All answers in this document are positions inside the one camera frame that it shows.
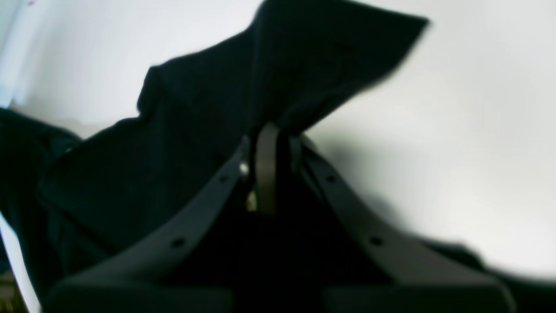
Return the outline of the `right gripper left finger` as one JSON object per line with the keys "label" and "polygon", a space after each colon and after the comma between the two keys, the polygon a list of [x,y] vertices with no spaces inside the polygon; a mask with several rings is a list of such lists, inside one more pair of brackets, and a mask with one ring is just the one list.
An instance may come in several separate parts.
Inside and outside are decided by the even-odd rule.
{"label": "right gripper left finger", "polygon": [[173,218],[125,251],[58,283],[48,313],[233,313],[237,293],[228,286],[164,284],[219,236],[223,253],[238,222],[275,213],[278,128],[266,124],[244,137],[232,157]]}

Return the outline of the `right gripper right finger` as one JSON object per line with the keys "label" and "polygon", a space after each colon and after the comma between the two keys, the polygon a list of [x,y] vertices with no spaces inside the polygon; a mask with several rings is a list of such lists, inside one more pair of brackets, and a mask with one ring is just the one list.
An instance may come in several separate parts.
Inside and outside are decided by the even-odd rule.
{"label": "right gripper right finger", "polygon": [[370,210],[308,140],[289,137],[291,167],[340,223],[358,251],[392,284],[331,286],[330,313],[514,313],[504,283],[430,250]]}

